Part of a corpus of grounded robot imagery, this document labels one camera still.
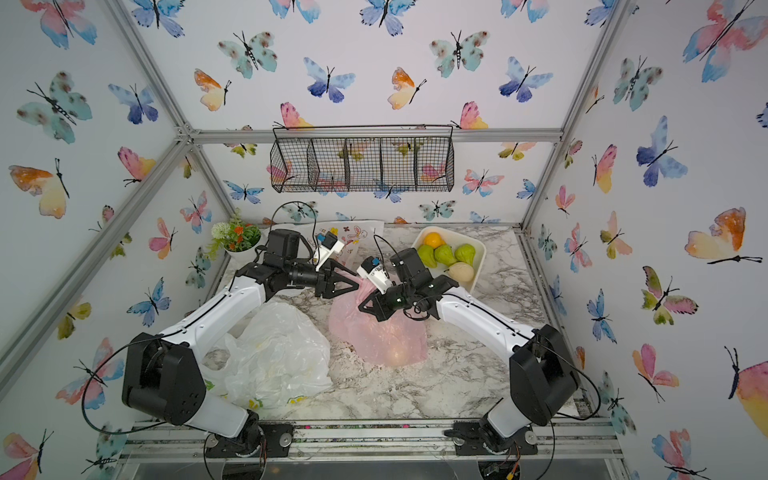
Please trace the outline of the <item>pink plastic bag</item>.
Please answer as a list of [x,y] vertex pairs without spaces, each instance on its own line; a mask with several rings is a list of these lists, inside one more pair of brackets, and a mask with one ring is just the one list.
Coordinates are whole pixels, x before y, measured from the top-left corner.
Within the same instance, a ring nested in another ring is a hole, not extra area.
[[357,277],[357,281],[357,291],[333,300],[328,315],[330,333],[350,344],[363,361],[373,365],[390,367],[385,364],[385,357],[393,348],[408,349],[411,364],[425,361],[428,357],[425,323],[411,320],[401,311],[384,322],[361,313],[358,305],[379,290],[366,279]]

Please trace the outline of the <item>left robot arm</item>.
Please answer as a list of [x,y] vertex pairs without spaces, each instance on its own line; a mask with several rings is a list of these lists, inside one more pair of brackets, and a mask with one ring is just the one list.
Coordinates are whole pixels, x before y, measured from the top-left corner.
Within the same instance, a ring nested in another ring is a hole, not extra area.
[[140,334],[127,349],[122,402],[175,426],[254,442],[258,416],[207,390],[201,362],[246,314],[283,290],[311,289],[333,299],[357,289],[352,271],[336,260],[344,244],[332,233],[313,243],[298,231],[268,233],[261,253],[238,269],[229,286],[159,334]]

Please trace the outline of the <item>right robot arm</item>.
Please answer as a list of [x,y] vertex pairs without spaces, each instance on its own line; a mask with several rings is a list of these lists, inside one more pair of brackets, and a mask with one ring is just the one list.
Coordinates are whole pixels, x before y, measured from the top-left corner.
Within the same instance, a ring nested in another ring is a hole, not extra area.
[[381,261],[366,258],[358,275],[375,290],[359,310],[387,321],[396,312],[417,320],[430,317],[454,325],[505,360],[509,392],[483,415],[486,437],[508,440],[530,425],[545,426],[580,386],[563,335],[554,327],[521,324],[474,298],[449,275],[433,276],[417,251],[405,249],[390,258],[398,280],[391,281]]

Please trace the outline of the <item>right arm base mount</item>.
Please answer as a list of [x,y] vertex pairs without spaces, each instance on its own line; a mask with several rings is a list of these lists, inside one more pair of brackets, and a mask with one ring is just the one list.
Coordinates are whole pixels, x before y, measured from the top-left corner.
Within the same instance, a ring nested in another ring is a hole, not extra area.
[[510,437],[502,437],[483,419],[477,421],[457,421],[443,431],[453,444],[455,453],[460,457],[482,455],[536,455],[538,446],[530,427],[518,430]]

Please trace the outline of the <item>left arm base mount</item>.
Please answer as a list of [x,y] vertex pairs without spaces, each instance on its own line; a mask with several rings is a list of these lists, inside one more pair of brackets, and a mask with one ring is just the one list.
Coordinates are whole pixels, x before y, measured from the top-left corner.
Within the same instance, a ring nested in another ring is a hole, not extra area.
[[294,433],[291,423],[248,422],[237,437],[214,434],[205,442],[204,454],[214,459],[287,458]]

